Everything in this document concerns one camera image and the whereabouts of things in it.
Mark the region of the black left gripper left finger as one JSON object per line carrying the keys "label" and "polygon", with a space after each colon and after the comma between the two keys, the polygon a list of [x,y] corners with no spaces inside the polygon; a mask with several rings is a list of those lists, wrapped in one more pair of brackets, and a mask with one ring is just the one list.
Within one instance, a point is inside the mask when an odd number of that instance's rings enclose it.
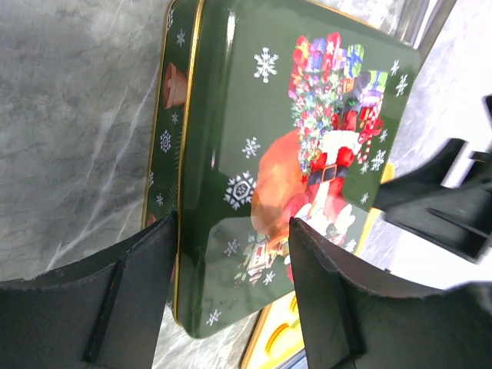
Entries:
{"label": "black left gripper left finger", "polygon": [[177,215],[80,261],[1,284],[3,368],[150,368]]}

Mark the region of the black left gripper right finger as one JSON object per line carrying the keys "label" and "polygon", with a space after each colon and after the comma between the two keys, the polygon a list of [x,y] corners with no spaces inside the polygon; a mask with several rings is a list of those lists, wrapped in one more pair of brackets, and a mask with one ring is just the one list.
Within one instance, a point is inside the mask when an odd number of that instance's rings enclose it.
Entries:
{"label": "black left gripper right finger", "polygon": [[491,285],[399,278],[291,219],[289,246],[310,368],[489,368]]}

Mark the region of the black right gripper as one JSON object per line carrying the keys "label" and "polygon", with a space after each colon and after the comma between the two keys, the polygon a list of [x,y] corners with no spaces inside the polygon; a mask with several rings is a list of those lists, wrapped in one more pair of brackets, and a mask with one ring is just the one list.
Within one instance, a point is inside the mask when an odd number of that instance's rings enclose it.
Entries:
{"label": "black right gripper", "polygon": [[451,138],[427,163],[382,184],[374,207],[386,222],[477,263],[491,246],[491,151],[471,153],[458,187],[441,184],[464,144]]}

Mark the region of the gold tin lid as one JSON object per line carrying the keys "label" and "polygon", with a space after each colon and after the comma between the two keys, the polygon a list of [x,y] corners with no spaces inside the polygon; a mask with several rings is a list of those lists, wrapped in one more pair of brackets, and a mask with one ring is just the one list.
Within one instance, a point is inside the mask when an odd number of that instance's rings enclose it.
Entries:
{"label": "gold tin lid", "polygon": [[312,1],[198,4],[175,300],[190,336],[291,292],[292,218],[358,249],[419,66]]}

